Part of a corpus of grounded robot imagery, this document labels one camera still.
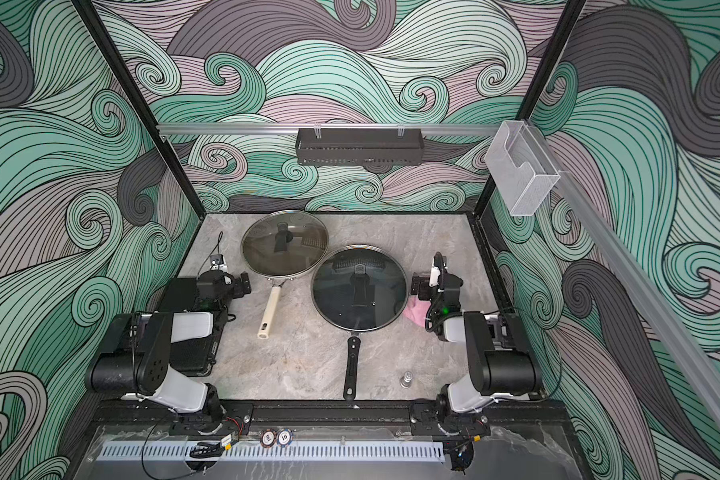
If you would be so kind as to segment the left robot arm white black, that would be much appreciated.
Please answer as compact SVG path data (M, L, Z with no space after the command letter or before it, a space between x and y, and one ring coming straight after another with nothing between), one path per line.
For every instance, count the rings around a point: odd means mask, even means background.
M114 317L87 369L86 388L221 420L217 389L203 379L214 368L225 326L235 319L230 303L251 292L246 272L207 270L169 281L156 310Z

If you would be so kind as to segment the glass lid of brown pan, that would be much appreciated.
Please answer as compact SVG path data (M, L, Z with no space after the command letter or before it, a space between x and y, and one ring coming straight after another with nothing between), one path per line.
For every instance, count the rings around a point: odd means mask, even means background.
M247 266L270 279L291 278L308 272L324 257L329 232L316 216L285 210L252 224L241 240Z

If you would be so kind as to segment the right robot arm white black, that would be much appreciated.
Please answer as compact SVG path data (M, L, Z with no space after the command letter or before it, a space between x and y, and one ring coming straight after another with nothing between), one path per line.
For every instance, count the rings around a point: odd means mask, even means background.
M467 311L460 302L464 281L448 271L437 252L430 271L412 278L411 296L423 308L421 321L440 341L465 347L467 373L438 394L437 415L444 420L476 414L503 402L534 403L542 371L524 332L514 333L510 313Z

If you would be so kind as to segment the black wall shelf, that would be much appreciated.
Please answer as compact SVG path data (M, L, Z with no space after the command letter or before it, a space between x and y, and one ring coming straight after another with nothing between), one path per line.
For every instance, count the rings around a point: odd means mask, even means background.
M309 166L419 165L424 157L420 130L323 130L320 136L302 129L295 149L300 164Z

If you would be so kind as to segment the pink microfibre cloth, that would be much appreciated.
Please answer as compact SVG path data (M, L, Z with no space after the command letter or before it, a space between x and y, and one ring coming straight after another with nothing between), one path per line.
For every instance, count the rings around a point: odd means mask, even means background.
M420 300L417 296L410 296L403 310L402 316L415 325L424 328L427 312L431 306L430 301Z

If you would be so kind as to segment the aluminium rail wall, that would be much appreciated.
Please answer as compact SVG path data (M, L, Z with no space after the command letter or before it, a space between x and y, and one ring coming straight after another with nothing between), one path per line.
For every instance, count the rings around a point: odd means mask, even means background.
M720 429L720 372L634 256L592 207L570 169L560 165L541 131L529 122L524 125L532 144L541 151L541 157L559 175L556 185L562 195L602 251L637 310L648 315L652 329Z
M379 123L162 123L157 130L162 136L183 135L296 135L299 130L313 130L318 136L323 130L392 130L405 132L420 130L424 136L492 136L499 124L379 124Z

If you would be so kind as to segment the aluminium rail right wall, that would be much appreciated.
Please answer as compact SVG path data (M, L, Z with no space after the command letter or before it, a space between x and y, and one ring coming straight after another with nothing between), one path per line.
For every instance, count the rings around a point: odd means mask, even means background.
M524 125L532 144L541 151L541 157L559 175L556 185L562 195L602 251L637 310L648 315L652 329L720 429L720 372L634 256L592 207L570 169L560 165L541 131L529 122Z

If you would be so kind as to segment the aluminium rail back wall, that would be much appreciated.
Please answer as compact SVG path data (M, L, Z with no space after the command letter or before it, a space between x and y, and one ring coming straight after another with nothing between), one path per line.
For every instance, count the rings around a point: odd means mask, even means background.
M392 130L405 132L420 130L424 136L492 136L499 124L379 124L379 123L162 123L157 130L162 136L183 135L296 135L299 130L313 130L318 136L323 130Z

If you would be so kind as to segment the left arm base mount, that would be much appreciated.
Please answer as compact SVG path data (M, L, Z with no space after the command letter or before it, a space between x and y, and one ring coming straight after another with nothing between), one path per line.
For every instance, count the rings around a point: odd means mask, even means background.
M252 416L252 402L222 400L218 408L205 407L197 413L179 414L172 421L169 434L187 437L245 435L249 433Z

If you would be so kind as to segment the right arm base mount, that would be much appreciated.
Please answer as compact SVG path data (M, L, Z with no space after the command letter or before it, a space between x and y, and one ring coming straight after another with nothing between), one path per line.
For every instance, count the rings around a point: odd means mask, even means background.
M414 435L455 440L490 435L488 420L474 413L454 413L440 400L418 399L409 405L409 424Z

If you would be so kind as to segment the round button pair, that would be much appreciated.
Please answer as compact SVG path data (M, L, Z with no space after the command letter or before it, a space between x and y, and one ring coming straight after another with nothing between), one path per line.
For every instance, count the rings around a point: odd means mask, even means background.
M293 432L290 429L266 429L260 436L260 445L265 449L273 448L274 446L287 447L292 441Z

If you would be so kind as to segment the clear plastic wall box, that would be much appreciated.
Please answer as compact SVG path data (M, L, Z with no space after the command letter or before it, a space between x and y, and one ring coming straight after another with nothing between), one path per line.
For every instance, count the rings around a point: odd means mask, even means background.
M546 138L525 120L499 126L485 163L513 217L533 216L560 179Z

